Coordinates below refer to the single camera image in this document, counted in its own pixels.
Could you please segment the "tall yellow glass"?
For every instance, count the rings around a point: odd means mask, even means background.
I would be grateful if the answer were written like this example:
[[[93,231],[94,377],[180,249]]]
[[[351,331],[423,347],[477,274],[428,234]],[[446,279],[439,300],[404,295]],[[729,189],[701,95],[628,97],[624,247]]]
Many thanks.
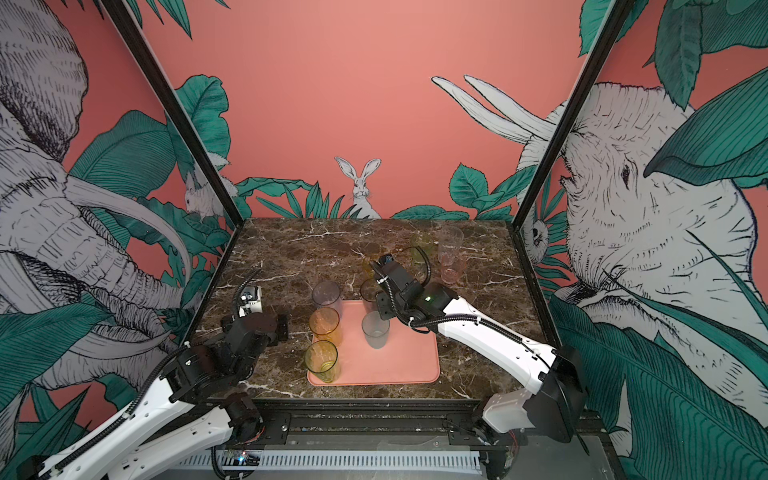
[[[309,328],[315,341],[329,341],[335,346],[343,341],[340,315],[334,308],[316,309],[310,315]]]

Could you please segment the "frosted teal glass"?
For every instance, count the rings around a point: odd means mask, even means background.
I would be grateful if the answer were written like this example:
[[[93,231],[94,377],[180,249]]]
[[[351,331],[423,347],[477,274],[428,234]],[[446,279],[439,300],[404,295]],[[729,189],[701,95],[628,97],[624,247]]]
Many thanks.
[[[390,321],[384,320],[378,311],[367,313],[362,319],[361,328],[368,345],[373,349],[382,349],[388,340]]]

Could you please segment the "clear colourless glass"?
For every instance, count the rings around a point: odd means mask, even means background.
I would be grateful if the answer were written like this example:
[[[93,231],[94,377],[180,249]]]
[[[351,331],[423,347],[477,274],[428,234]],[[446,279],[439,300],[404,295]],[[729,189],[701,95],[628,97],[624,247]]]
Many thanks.
[[[453,224],[445,224],[438,231],[438,260],[441,265],[456,261],[464,241],[463,231]]]

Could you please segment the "clear blue tall glass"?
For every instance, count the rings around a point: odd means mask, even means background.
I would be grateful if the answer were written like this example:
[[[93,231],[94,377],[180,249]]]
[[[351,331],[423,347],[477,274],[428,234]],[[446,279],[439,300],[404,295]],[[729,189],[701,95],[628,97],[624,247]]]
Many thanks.
[[[343,297],[341,287],[334,281],[323,280],[312,290],[311,299],[316,308],[330,308],[341,316]]]

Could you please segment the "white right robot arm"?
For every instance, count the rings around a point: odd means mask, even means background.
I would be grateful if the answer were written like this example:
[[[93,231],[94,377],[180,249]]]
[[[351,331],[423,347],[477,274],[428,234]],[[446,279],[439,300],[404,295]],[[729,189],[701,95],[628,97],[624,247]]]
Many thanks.
[[[471,348],[510,374],[521,388],[494,394],[481,407],[480,423],[498,433],[533,428],[568,443],[577,435],[588,388],[581,354],[528,338],[471,305],[450,287],[420,281],[390,254],[370,263],[381,289],[377,308],[417,333],[435,333]]]

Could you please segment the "dark smoky glass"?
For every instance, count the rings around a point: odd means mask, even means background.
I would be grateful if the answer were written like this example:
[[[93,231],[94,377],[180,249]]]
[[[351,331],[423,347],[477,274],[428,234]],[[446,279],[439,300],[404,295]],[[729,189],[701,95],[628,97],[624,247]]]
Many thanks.
[[[381,287],[374,278],[368,278],[360,285],[359,294],[367,313],[378,310],[377,298],[381,292]]]

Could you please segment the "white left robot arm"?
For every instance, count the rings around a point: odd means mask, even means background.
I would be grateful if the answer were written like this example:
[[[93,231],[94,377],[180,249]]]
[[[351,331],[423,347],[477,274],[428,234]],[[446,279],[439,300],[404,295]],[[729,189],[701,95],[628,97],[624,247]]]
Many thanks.
[[[152,371],[138,396],[72,446],[22,455],[16,479],[148,479],[203,449],[248,444],[265,432],[254,401],[235,386],[287,328],[264,312],[258,270],[235,290],[222,331],[179,348]]]

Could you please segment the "short yellow glass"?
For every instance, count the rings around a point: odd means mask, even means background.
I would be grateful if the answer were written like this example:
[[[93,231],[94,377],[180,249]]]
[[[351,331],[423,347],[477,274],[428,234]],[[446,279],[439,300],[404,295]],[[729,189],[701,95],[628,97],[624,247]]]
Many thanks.
[[[372,263],[376,261],[376,257],[366,256],[362,260],[362,270],[363,274],[366,278],[373,278],[375,276],[375,272],[372,268]]]

